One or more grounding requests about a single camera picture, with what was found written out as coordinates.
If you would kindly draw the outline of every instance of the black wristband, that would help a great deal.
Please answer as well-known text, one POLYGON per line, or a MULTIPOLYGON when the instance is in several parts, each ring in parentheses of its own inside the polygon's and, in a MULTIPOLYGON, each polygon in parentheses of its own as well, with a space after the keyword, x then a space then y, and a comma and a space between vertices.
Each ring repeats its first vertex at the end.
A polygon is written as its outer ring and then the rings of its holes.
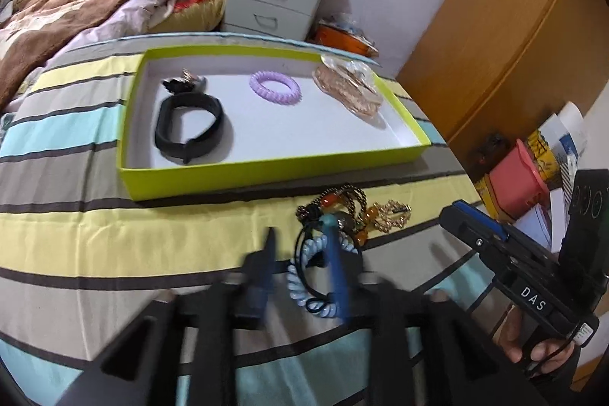
POLYGON ((185 92, 167 97, 161 103, 156 121, 154 143, 166 155, 182 159, 188 164, 192 159, 208 154, 217 147, 222 138, 221 126, 224 120, 224 110, 220 101, 211 95, 199 92, 185 92), (169 130, 174 111, 179 107, 196 107, 205 109, 214 117, 212 125, 199 136, 191 138, 186 143, 172 142, 169 130))

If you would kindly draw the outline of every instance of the jewelry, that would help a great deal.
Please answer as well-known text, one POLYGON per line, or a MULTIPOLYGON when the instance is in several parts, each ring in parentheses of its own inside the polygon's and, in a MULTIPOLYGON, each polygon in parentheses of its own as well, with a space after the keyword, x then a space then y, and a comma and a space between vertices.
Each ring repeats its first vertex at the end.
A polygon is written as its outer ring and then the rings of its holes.
POLYGON ((313 71, 313 80, 319 89, 353 114, 361 118, 374 117, 383 104, 383 97, 376 91, 372 69, 363 62, 332 56, 322 56, 322 63, 313 71))
POLYGON ((217 147, 222 139, 223 120, 224 110, 216 97, 200 92, 180 92, 171 95, 163 100, 158 111, 154 144, 165 155, 182 159, 186 165, 193 158, 206 155, 217 147), (205 109, 214 116, 214 122, 199 136, 191 138, 186 143, 173 142, 169 138, 169 130, 174 111, 179 107, 205 109))
POLYGON ((250 78, 250 86, 252 90, 260 95, 260 97, 264 98, 264 100, 268 100, 275 104, 295 104, 302 97, 300 87, 293 78, 273 71, 258 71, 258 73, 254 73, 250 78), (279 83, 283 83, 290 89, 290 92, 284 94, 269 90, 263 85, 264 81, 278 81, 279 83))
POLYGON ((385 205, 373 203, 372 208, 376 209, 378 215, 373 219, 373 225, 382 232, 389 232, 391 228, 403 229, 406 222, 410 220, 412 209, 410 205, 389 200, 385 205))
POLYGON ((206 79, 204 76, 195 76, 187 69, 182 70, 180 78, 171 78, 163 81, 163 86, 170 94, 183 92, 205 92, 206 79))

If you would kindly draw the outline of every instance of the yellow stripe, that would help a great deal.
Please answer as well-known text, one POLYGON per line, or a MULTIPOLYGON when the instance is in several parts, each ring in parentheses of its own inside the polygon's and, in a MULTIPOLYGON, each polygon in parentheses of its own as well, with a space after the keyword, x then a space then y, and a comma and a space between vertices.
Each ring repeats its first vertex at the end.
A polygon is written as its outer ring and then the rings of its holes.
POLYGON ((397 81, 383 80, 383 83, 385 83, 385 85, 387 85, 398 97, 409 98, 412 100, 412 97, 408 95, 408 92, 406 92, 403 86, 401 86, 397 81))
POLYGON ((100 59, 99 61, 83 62, 81 64, 73 64, 63 68, 52 69, 40 76, 32 87, 32 91, 35 92, 36 90, 41 90, 43 88, 75 83, 97 76, 110 76, 123 72, 134 72, 138 69, 139 63, 143 57, 144 54, 111 56, 100 59))
MULTIPOLYGON (((479 199, 463 176, 366 190, 368 202, 412 206, 408 226, 438 217, 445 205, 479 199)), ((144 277, 239 266, 261 247, 266 226, 279 230, 279 259, 293 250, 294 211, 311 197, 220 205, 91 212, 0 214, 0 266, 67 277, 144 277)), ((381 233, 374 231, 371 237, 381 233)))

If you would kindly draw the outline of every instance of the label sticker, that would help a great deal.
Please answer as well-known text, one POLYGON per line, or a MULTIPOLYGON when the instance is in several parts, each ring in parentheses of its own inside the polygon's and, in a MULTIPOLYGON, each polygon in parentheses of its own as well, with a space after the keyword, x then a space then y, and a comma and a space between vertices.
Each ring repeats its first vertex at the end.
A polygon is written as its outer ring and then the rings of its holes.
POLYGON ((595 331, 592 330, 592 327, 588 324, 584 324, 579 328, 577 334, 575 334, 573 342, 577 345, 584 345, 593 333, 595 333, 595 331))

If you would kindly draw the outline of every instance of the human hand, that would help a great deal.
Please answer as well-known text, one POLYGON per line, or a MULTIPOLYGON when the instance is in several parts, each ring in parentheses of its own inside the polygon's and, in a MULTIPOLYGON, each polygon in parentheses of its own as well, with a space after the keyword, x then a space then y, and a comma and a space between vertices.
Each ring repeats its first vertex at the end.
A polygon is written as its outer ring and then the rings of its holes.
MULTIPOLYGON (((514 307, 505 319, 501 333, 497 344, 505 355, 510 359, 512 363, 517 363, 523 357, 523 350, 518 344, 518 338, 520 337, 520 330, 523 324, 523 311, 514 307)), ((531 351, 531 359, 533 361, 541 361, 546 356, 555 352, 564 341, 560 339, 546 339, 545 341, 539 342, 531 351)), ((570 358, 575 349, 575 343, 570 342, 569 345, 558 353, 556 356, 550 358, 546 363, 541 366, 541 373, 552 373, 570 358)))

